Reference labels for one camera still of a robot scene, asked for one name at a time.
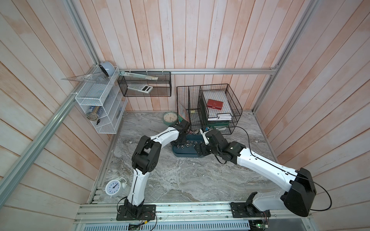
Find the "colourful paper folders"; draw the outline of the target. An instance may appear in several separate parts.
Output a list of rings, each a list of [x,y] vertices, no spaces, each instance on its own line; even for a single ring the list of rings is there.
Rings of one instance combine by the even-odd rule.
[[[190,122],[188,111],[182,104],[178,104],[178,116],[180,122],[183,120]]]

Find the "grey round speaker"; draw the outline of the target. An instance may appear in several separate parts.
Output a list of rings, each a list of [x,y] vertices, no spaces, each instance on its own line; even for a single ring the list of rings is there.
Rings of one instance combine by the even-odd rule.
[[[106,77],[112,77],[115,73],[115,67],[109,61],[104,61],[99,64],[99,68],[106,75]]]

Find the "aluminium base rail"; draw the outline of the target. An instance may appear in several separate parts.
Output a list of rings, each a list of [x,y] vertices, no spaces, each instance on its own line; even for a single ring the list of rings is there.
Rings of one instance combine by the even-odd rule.
[[[235,218],[230,202],[157,203],[156,214],[117,220],[116,204],[80,206],[73,231],[317,231],[313,217],[271,210],[261,217]]]

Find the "white alarm clock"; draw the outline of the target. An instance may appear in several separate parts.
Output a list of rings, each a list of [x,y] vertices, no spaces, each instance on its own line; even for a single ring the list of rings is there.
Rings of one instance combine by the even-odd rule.
[[[119,196],[127,187],[127,180],[125,178],[116,178],[110,180],[105,186],[105,193],[110,197]]]

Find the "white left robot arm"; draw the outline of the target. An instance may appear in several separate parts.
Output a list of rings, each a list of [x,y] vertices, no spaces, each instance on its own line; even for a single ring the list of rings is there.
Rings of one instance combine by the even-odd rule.
[[[153,210],[144,207],[145,187],[150,173],[158,164],[161,149],[168,144],[182,144],[185,142],[190,123],[186,120],[169,126],[165,131],[154,136],[142,136],[132,156],[134,169],[133,182],[124,204],[117,206],[116,220],[138,220],[146,212],[153,214]]]

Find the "green round clock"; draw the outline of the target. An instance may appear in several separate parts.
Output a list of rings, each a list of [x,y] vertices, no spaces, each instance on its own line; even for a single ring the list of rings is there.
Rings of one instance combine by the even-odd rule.
[[[167,126],[178,122],[178,114],[176,112],[165,112],[163,115],[163,123]]]

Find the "white calculator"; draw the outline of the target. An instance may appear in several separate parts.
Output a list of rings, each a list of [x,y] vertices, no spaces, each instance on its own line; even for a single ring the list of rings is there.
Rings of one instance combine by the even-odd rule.
[[[128,85],[128,89],[140,93],[149,94],[153,90],[153,87],[145,84],[131,84]]]

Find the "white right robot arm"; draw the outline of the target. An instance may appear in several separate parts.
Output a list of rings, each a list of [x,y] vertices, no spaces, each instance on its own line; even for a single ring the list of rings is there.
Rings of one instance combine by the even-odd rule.
[[[244,205],[247,216],[263,216],[270,210],[287,209],[295,215],[307,217],[312,211],[318,184],[307,169],[295,170],[278,165],[236,141],[197,144],[195,150],[199,156],[215,155],[226,162],[249,168],[280,187],[269,193],[251,193]]]

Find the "clear triangle ruler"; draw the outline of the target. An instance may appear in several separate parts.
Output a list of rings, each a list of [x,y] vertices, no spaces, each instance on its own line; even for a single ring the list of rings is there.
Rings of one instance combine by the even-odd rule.
[[[86,74],[86,75],[81,75],[81,76],[76,76],[76,77],[64,78],[62,80],[75,81],[75,82],[88,82],[88,83],[96,83],[96,84],[107,84],[110,81],[110,78],[107,77],[102,72],[99,72],[99,73]]]

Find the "teal plastic storage box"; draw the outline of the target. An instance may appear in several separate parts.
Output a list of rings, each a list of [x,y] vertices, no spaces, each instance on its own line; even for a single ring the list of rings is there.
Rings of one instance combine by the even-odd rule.
[[[198,156],[195,146],[203,143],[203,141],[203,136],[200,134],[188,134],[185,144],[173,145],[172,151],[176,157],[201,158],[201,156]]]

